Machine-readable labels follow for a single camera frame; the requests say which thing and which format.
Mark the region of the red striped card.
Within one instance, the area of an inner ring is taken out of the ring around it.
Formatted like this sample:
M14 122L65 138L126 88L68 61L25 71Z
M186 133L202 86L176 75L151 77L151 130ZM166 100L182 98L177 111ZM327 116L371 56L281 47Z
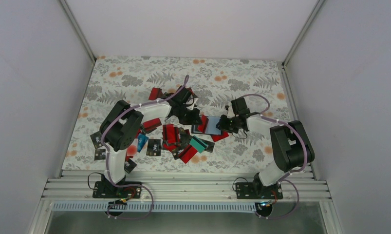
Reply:
M220 141L220 140L227 138L227 137L229 137L229 133L226 131L222 131L220 135L211 135L213 142Z

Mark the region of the black card holder wallet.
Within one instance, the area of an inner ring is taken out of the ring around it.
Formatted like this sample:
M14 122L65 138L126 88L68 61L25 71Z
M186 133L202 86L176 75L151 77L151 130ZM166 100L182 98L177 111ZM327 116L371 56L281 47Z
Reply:
M208 126L206 128L206 132L204 135L220 135L222 130L217 128L217 124L219 123L220 117L215 116L207 116L209 119ZM198 125L192 125L191 126L191 133L193 134L203 134L198 131L197 129Z

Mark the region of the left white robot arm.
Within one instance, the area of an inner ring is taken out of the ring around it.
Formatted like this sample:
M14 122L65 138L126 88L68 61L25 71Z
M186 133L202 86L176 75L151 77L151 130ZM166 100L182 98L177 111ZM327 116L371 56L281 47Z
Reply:
M182 125L200 125L200 110L188 104L191 92L181 86L175 93L146 103L131 105L118 101L100 126L101 144L106 148L105 169L102 181L111 197L124 192L126 149L132 145L142 123L149 120L175 116Z

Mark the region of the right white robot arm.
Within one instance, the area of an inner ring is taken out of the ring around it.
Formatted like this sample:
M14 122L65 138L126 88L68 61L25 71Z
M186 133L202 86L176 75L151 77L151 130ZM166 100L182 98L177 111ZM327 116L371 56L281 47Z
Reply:
M265 117L263 112L251 112L244 96L230 103L227 115L222 115L216 125L218 129L228 133L256 132L271 140L274 163L256 173L251 183L257 198L267 197L271 190L276 190L275 185L293 173L302 172L314 161L315 152L300 121L285 122Z

